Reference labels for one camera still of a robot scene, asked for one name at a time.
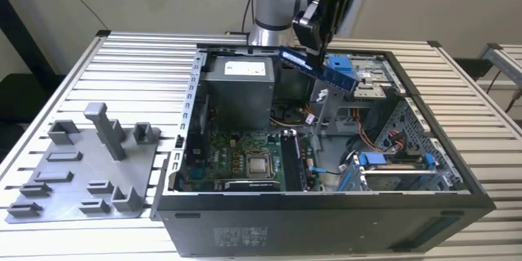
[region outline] white wall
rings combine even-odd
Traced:
[[[111,30],[239,31],[247,0],[84,0]],[[50,66],[66,72],[101,29],[78,0],[10,0]]]
[[[10,1],[50,65],[65,73],[101,29],[100,23],[78,0]],[[217,34],[240,30],[247,0],[85,2],[112,30]],[[519,0],[363,0],[352,37],[438,40],[452,56],[476,57],[487,42],[522,44],[520,21]],[[0,76],[26,71],[5,42],[0,35]]]
[[[352,37],[436,40],[455,57],[487,42],[522,44],[520,0],[364,0]]]
[[[28,73],[29,69],[0,31],[0,81],[10,73]]]

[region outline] blue latch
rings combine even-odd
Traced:
[[[362,153],[359,155],[360,165],[386,164],[384,154],[382,153]]]
[[[427,168],[428,169],[435,168],[435,158],[432,157],[431,153],[426,153],[424,158],[426,158]]]

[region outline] green circuit board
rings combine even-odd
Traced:
[[[187,191],[221,191],[224,183],[232,180],[280,182],[280,190],[284,191],[284,170],[277,134],[213,133],[209,143],[205,166],[188,167]],[[303,138],[300,144],[303,158],[312,158],[309,140]],[[263,179],[248,177],[247,158],[249,156],[264,156],[269,159],[269,175]]]

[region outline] label sticker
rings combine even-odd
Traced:
[[[268,227],[213,227],[216,247],[264,247]]]
[[[228,61],[225,63],[225,75],[264,76],[264,62]]]
[[[311,123],[313,122],[313,119],[315,119],[315,115],[308,114],[307,119],[304,121],[305,121],[307,124],[311,125]]]

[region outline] slotted metal table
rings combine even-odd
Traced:
[[[152,222],[148,215],[157,169],[173,147],[196,43],[241,44],[245,40],[232,35],[128,32],[95,38],[0,164],[0,257],[52,261],[180,259],[163,223]],[[515,123],[440,47],[427,42],[354,39],[336,39],[329,47],[392,51],[498,209],[426,254],[248,260],[522,260],[522,131]],[[108,117],[117,118],[124,127],[148,121],[163,131],[141,217],[5,223],[5,209],[50,143],[50,122],[72,119],[78,127],[92,127],[83,117],[92,101],[107,103]]]

